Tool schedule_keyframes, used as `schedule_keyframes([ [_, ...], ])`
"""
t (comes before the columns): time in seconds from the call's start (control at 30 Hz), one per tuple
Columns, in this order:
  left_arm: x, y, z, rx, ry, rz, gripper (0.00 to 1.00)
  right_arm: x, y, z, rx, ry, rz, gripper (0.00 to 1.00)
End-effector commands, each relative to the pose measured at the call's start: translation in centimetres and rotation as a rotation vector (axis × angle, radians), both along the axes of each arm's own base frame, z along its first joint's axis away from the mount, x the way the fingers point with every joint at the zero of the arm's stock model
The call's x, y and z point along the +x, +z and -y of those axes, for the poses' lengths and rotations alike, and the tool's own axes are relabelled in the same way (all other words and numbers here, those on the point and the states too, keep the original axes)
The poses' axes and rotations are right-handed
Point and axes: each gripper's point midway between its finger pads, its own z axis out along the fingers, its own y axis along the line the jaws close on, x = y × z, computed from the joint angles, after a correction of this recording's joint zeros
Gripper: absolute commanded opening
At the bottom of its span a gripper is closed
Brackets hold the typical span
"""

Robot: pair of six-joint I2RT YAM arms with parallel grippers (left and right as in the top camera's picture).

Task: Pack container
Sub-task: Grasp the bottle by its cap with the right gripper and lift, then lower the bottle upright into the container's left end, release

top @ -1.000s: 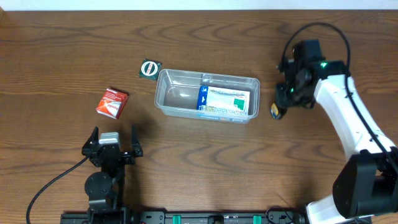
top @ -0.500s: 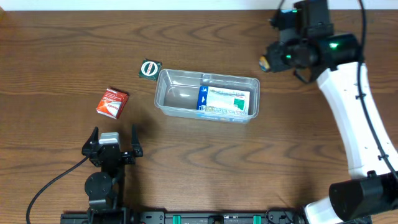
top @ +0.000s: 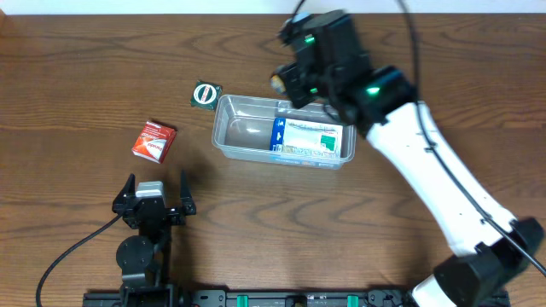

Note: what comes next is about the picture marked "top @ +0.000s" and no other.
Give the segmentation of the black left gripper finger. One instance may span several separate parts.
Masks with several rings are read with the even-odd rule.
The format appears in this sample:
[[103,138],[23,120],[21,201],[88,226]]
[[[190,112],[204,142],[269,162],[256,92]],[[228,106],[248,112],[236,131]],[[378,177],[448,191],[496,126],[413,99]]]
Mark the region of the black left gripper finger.
[[187,176],[185,171],[181,171],[180,174],[180,199],[181,200],[190,200],[192,198]]
[[122,188],[123,197],[133,197],[135,194],[135,181],[136,177],[134,174],[130,174],[124,187]]

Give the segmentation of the small dark bottle white cap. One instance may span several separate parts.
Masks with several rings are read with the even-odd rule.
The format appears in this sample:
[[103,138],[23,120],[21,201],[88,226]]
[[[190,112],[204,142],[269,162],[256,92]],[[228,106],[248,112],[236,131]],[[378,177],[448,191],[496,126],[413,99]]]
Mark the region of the small dark bottle white cap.
[[279,95],[284,96],[287,93],[284,81],[278,74],[273,74],[270,77],[270,86]]

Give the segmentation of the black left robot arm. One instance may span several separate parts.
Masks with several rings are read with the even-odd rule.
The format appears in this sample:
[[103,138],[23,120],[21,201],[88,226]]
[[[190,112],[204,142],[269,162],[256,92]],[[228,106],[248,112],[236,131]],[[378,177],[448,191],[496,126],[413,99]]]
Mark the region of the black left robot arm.
[[114,198],[112,211],[138,231],[120,243],[122,306],[186,306],[187,295],[170,282],[171,229],[196,213],[187,177],[180,175],[180,206],[169,207],[163,182],[136,183],[131,174]]

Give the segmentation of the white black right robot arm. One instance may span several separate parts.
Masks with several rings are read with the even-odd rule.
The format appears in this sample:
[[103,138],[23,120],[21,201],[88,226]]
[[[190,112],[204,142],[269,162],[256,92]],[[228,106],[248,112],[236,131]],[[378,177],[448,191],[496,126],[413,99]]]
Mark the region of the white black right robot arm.
[[414,305],[480,306],[537,264],[539,221],[516,217],[483,188],[444,139],[416,81],[395,66],[373,67],[349,14],[294,12],[278,36],[295,60],[273,72],[272,86],[296,108],[324,100],[327,115],[386,157],[439,225],[452,254],[412,289]]

